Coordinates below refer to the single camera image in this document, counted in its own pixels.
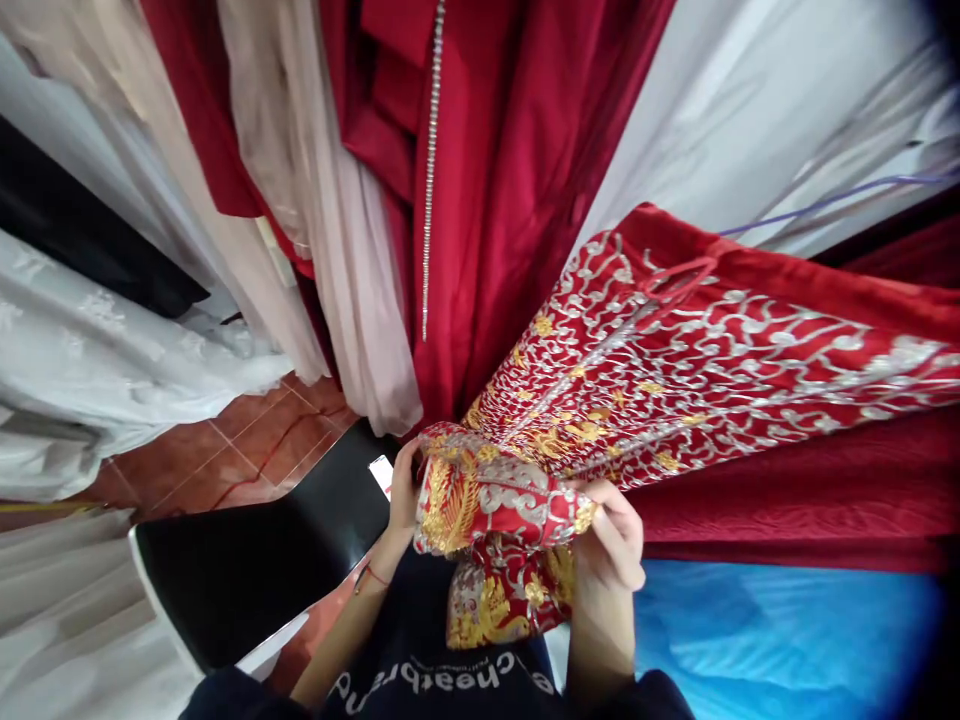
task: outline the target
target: beaded strip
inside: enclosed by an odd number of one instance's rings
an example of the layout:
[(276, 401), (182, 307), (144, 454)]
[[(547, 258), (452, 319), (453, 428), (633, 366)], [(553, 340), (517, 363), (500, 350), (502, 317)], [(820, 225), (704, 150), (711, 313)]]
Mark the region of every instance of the beaded strip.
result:
[(433, 28), (433, 69), (430, 87), (430, 125), (427, 128), (427, 187), (423, 212), (423, 310), (421, 332), (427, 341), (427, 301), (430, 294), (430, 231), (433, 224), (433, 179), (437, 158), (437, 118), (440, 115), (440, 65), (443, 55), (443, 15), (445, 0), (437, 1), (437, 19)]

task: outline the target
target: black sleeve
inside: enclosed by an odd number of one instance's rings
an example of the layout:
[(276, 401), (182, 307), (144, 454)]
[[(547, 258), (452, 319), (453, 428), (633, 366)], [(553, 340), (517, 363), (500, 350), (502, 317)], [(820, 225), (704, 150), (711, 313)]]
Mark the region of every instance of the black sleeve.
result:
[(180, 720), (309, 720), (309, 711), (235, 667), (220, 670), (193, 691)]
[(624, 688), (591, 720), (695, 720), (680, 688), (662, 670), (651, 670)]

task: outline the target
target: black chair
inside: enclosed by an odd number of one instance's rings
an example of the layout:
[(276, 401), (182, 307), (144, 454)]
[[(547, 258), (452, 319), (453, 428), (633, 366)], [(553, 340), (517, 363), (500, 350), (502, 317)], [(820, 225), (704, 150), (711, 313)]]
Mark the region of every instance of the black chair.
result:
[(181, 653), (203, 673), (236, 665), (336, 589), (387, 526), (371, 464), (392, 467), (399, 449), (361, 420), (279, 500), (135, 526), (140, 575)]

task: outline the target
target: red string bracelet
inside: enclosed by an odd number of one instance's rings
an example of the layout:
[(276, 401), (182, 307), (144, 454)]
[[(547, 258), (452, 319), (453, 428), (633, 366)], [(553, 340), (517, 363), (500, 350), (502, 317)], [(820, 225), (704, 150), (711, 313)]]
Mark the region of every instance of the red string bracelet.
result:
[(388, 583), (388, 582), (387, 582), (386, 580), (384, 580), (382, 577), (380, 577), (379, 575), (377, 575), (377, 574), (373, 571), (373, 568), (370, 567), (370, 563), (368, 562), (368, 563), (366, 564), (366, 566), (363, 568), (363, 570), (360, 571), (360, 577), (357, 578), (356, 587), (354, 587), (354, 589), (353, 589), (353, 594), (354, 594), (354, 595), (359, 595), (359, 594), (360, 594), (360, 581), (363, 580), (363, 576), (366, 575), (367, 573), (370, 573), (370, 577), (372, 577), (374, 580), (376, 580), (378, 583), (380, 583), (380, 584), (383, 585), (384, 587), (390, 587), (390, 583)]

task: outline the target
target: blue fabric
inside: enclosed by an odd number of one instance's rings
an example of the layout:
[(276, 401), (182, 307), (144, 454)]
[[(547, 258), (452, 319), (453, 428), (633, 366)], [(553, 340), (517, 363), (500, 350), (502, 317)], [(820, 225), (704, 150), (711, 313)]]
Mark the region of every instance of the blue fabric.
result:
[(920, 575), (644, 568), (636, 670), (670, 675), (699, 720), (896, 717), (943, 610), (936, 581)]

